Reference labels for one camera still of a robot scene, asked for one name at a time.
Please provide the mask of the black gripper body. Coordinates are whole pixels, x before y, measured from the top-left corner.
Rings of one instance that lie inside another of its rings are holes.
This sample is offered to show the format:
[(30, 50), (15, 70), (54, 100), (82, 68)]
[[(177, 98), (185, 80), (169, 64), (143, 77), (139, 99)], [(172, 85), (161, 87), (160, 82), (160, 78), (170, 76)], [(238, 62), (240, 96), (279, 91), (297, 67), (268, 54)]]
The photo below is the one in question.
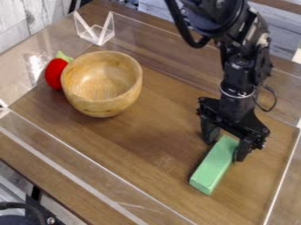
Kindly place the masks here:
[(198, 116), (217, 122), (220, 130), (230, 132), (237, 138), (254, 139), (254, 149), (263, 149), (271, 134), (268, 127), (257, 118), (253, 97), (232, 98), (224, 95), (221, 99), (200, 97)]

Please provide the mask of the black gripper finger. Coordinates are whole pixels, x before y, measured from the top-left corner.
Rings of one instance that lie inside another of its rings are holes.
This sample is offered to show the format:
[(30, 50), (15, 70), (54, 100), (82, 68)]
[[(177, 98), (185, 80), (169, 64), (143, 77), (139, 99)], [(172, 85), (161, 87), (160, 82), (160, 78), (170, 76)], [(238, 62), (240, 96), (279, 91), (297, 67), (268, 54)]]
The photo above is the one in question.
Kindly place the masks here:
[(248, 154), (254, 149), (254, 139), (252, 137), (246, 137), (238, 141), (238, 146), (234, 151), (234, 161), (242, 162), (248, 156)]
[(201, 117), (201, 131), (205, 143), (213, 144), (218, 139), (220, 127), (217, 122), (205, 116)]

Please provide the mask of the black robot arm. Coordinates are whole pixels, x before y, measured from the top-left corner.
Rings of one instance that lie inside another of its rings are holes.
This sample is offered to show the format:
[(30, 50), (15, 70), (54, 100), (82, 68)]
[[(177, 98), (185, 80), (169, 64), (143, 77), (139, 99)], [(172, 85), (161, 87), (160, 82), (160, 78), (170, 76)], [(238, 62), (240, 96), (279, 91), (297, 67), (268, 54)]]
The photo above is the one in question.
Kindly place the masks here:
[(205, 142), (221, 130), (238, 138), (233, 160), (241, 162), (265, 147), (269, 128), (256, 115), (259, 88), (271, 76), (268, 23), (248, 0), (165, 0), (182, 39), (194, 48), (214, 42), (224, 79), (220, 98), (201, 98), (198, 114)]

